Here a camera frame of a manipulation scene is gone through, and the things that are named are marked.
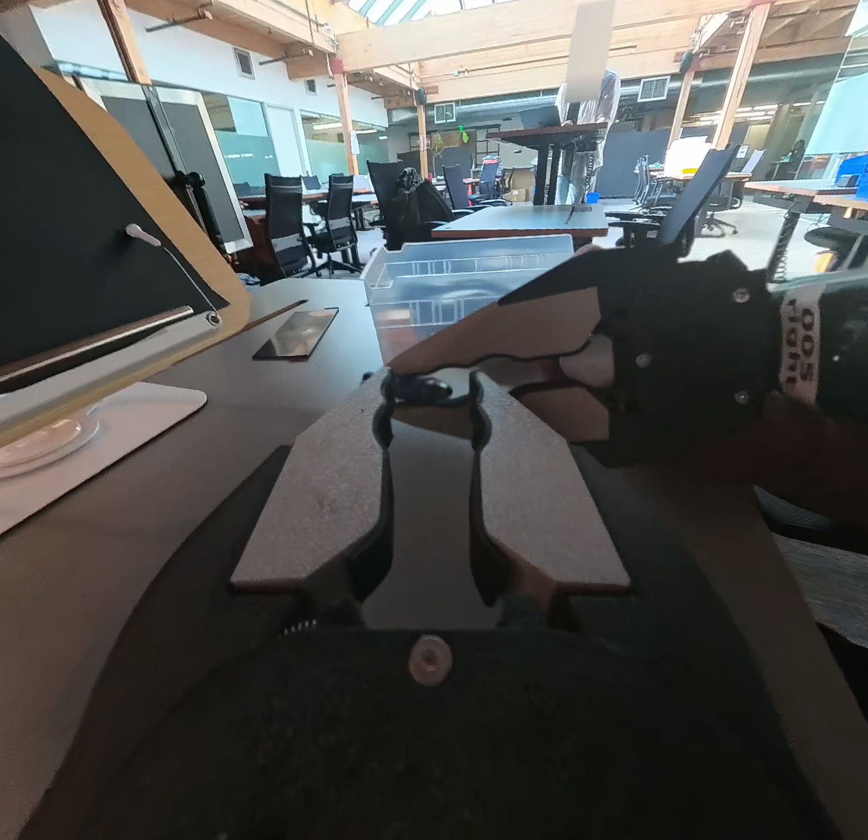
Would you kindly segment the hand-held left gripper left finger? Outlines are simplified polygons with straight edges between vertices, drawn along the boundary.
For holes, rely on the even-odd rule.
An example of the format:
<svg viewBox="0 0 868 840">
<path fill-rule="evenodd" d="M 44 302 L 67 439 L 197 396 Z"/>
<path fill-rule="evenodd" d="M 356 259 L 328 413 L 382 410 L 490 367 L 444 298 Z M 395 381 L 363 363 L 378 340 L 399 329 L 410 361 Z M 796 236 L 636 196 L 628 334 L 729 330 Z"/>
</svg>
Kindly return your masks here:
<svg viewBox="0 0 868 840">
<path fill-rule="evenodd" d="M 394 397 L 377 371 L 299 434 L 231 576 L 244 593 L 367 600 L 393 558 Z"/>
</svg>

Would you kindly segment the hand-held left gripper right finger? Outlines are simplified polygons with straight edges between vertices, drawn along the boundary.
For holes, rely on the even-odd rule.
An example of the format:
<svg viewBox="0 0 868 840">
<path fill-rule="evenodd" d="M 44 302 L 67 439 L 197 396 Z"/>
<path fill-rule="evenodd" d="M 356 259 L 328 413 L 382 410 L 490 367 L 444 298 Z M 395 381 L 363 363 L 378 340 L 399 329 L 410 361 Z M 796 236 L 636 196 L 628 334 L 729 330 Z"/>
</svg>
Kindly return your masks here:
<svg viewBox="0 0 868 840">
<path fill-rule="evenodd" d="M 470 418 L 471 571 L 484 604 L 629 594 L 570 445 L 481 372 L 470 378 Z"/>
</svg>

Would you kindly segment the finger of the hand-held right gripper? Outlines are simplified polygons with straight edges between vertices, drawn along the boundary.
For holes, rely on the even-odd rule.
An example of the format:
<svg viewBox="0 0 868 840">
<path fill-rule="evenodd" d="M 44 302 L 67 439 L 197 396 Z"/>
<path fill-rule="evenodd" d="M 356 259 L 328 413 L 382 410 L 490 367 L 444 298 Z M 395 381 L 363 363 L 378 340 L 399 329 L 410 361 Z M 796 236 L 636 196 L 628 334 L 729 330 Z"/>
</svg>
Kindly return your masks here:
<svg viewBox="0 0 868 840">
<path fill-rule="evenodd" d="M 609 439 L 609 411 L 580 385 L 525 385 L 508 395 L 571 444 Z M 488 413 L 470 393 L 439 403 L 396 401 L 393 419 L 479 443 L 489 434 Z"/>
<path fill-rule="evenodd" d="M 521 362 L 575 354 L 602 319 L 596 288 L 492 303 L 387 361 L 396 374 L 469 369 L 494 357 Z"/>
</svg>

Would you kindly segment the blue pen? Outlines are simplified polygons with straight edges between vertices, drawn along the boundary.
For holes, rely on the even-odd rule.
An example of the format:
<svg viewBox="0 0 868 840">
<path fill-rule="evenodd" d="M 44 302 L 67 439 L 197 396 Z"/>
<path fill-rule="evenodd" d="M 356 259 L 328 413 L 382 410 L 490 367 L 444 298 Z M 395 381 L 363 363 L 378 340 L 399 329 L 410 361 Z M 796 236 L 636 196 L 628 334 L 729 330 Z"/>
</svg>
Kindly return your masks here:
<svg viewBox="0 0 868 840">
<path fill-rule="evenodd" d="M 448 403 L 453 396 L 448 383 L 432 376 L 393 374 L 390 385 L 394 400 L 401 404 L 439 406 Z"/>
</svg>

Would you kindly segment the person's right forearm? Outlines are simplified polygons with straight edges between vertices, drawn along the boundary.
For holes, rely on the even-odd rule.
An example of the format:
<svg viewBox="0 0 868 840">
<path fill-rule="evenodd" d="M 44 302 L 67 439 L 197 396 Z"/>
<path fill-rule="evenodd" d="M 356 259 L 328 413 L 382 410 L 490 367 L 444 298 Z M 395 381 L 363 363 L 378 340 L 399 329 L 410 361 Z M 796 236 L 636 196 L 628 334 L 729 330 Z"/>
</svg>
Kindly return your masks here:
<svg viewBox="0 0 868 840">
<path fill-rule="evenodd" d="M 775 393 L 737 445 L 736 465 L 776 497 L 867 527 L 867 428 Z"/>
</svg>

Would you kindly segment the person's right hand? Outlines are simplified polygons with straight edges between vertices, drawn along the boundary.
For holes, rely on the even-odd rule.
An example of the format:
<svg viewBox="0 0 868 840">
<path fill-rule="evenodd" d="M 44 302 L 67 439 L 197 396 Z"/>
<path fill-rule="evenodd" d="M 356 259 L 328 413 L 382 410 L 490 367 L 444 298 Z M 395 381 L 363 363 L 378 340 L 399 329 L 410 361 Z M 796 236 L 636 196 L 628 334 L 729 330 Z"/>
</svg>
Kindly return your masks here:
<svg viewBox="0 0 868 840">
<path fill-rule="evenodd" d="M 590 388 L 609 389 L 615 380 L 615 362 L 612 340 L 595 334 L 576 353 L 557 359 L 563 375 Z"/>
</svg>

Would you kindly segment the clear plastic storage bin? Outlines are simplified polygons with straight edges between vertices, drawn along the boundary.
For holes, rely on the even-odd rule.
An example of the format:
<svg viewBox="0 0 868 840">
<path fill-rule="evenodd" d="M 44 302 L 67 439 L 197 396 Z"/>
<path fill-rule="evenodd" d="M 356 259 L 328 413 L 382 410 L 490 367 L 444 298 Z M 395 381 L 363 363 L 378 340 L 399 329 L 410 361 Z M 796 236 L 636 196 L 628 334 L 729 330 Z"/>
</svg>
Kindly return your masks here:
<svg viewBox="0 0 868 840">
<path fill-rule="evenodd" d="M 361 275 L 384 363 L 573 255 L 567 235 L 380 248 Z"/>
</svg>

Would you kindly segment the grey table with brown edge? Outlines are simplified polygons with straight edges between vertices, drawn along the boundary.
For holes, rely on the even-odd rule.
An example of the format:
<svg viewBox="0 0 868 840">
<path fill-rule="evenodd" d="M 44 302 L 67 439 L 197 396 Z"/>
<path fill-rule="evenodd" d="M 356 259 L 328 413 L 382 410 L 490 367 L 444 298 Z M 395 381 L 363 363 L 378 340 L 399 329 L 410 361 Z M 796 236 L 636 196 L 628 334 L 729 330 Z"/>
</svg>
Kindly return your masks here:
<svg viewBox="0 0 868 840">
<path fill-rule="evenodd" d="M 490 239 L 569 235 L 574 239 L 604 237 L 609 223 L 602 205 L 513 204 L 471 211 L 467 216 L 436 227 L 433 239 Z"/>
</svg>

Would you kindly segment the black jacket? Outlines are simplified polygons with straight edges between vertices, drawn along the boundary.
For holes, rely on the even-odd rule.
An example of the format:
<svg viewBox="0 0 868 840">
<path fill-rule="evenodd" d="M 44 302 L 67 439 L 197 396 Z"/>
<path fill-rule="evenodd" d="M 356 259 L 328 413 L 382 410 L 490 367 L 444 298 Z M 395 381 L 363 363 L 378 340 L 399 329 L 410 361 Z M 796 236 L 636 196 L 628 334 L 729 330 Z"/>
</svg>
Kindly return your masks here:
<svg viewBox="0 0 868 840">
<path fill-rule="evenodd" d="M 457 218 L 434 186 L 423 181 L 412 168 L 403 169 L 398 175 L 393 204 L 396 231 L 402 244 L 428 241 L 435 228 Z"/>
</svg>

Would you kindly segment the dark mesh office chair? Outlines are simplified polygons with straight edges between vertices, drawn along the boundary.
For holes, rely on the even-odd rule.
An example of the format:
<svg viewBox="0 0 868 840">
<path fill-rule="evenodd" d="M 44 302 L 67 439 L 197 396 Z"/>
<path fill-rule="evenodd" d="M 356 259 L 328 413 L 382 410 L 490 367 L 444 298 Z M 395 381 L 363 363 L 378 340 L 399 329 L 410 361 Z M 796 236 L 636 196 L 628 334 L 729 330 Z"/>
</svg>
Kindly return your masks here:
<svg viewBox="0 0 868 840">
<path fill-rule="evenodd" d="M 610 228 L 620 229 L 622 236 L 615 246 L 620 249 L 667 249 L 677 260 L 686 258 L 695 240 L 700 215 L 705 211 L 713 191 L 728 174 L 737 147 L 706 154 L 696 174 L 668 205 L 648 210 L 609 212 Z"/>
</svg>

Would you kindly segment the dark glossy flat plate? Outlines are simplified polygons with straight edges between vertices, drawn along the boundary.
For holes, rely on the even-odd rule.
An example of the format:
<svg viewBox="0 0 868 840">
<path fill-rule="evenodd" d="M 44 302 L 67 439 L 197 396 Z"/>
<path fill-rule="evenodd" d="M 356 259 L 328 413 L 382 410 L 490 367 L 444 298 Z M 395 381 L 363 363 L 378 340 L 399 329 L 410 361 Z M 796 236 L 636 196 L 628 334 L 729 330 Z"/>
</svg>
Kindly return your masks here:
<svg viewBox="0 0 868 840">
<path fill-rule="evenodd" d="M 293 311 L 253 356 L 253 360 L 307 360 L 337 318 L 338 307 Z"/>
</svg>

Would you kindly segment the wooden standing desk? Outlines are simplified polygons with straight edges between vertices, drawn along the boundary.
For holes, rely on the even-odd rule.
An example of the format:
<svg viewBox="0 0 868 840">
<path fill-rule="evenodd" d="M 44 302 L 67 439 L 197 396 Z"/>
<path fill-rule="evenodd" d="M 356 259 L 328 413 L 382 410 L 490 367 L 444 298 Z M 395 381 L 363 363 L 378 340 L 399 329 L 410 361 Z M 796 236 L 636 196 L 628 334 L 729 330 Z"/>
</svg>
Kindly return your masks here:
<svg viewBox="0 0 868 840">
<path fill-rule="evenodd" d="M 573 162 L 580 162 L 580 189 L 577 199 L 568 202 L 576 209 L 585 210 L 591 164 L 600 140 L 607 130 L 605 122 L 567 124 L 559 127 L 492 132 L 491 141 L 511 143 L 537 152 L 534 206 L 554 206 L 558 203 L 560 162 L 564 151 L 572 151 Z"/>
</svg>

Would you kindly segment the black office chair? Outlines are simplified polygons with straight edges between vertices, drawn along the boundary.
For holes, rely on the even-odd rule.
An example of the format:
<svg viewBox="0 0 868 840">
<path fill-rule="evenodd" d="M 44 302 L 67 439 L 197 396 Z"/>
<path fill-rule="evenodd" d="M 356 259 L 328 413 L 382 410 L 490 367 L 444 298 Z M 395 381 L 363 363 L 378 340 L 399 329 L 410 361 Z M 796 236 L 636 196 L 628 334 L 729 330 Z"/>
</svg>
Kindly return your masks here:
<svg viewBox="0 0 868 840">
<path fill-rule="evenodd" d="M 325 258 L 313 268 L 320 278 L 322 272 L 332 277 L 336 270 L 361 273 L 358 238 L 353 220 L 353 176 L 332 175 L 326 197 L 322 227 L 310 231 L 309 243 L 319 259 Z"/>
<path fill-rule="evenodd" d="M 303 221 L 303 180 L 265 174 L 266 247 L 288 278 L 308 276 L 315 260 Z"/>
<path fill-rule="evenodd" d="M 373 184 L 374 192 L 377 196 L 379 211 L 384 222 L 383 230 L 386 249 L 389 251 L 399 251 L 405 245 L 405 243 L 402 244 L 400 242 L 396 231 L 396 216 L 393 204 L 393 196 L 395 195 L 397 177 L 400 174 L 401 170 L 406 168 L 404 168 L 403 164 L 400 162 L 368 162 L 367 166 L 368 175 Z M 457 217 L 456 220 L 466 216 L 470 216 L 474 212 L 472 209 L 461 209 L 458 211 L 452 211 Z"/>
</svg>

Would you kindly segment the dark framed board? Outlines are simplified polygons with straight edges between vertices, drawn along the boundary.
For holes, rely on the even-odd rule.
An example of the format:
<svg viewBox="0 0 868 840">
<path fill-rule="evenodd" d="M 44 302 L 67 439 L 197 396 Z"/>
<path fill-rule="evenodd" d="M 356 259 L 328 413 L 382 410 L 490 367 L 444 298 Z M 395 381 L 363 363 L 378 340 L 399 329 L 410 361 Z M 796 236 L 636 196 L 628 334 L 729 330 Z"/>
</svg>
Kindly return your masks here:
<svg viewBox="0 0 868 840">
<path fill-rule="evenodd" d="M 253 247 L 241 205 L 198 91 L 78 76 L 75 84 L 135 141 L 201 225 L 201 206 L 185 176 L 198 174 L 213 224 L 228 253 Z"/>
</svg>

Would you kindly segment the monitor with wooden frame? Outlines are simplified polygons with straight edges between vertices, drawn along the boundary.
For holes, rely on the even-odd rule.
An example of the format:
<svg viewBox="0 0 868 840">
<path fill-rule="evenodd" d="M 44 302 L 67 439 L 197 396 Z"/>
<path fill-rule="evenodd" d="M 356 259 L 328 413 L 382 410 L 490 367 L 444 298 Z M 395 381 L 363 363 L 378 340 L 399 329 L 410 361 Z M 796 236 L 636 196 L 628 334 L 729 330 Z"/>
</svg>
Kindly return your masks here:
<svg viewBox="0 0 868 840">
<path fill-rule="evenodd" d="M 1 531 L 200 412 L 146 379 L 239 333 L 243 284 L 126 130 L 2 39 Z"/>
</svg>

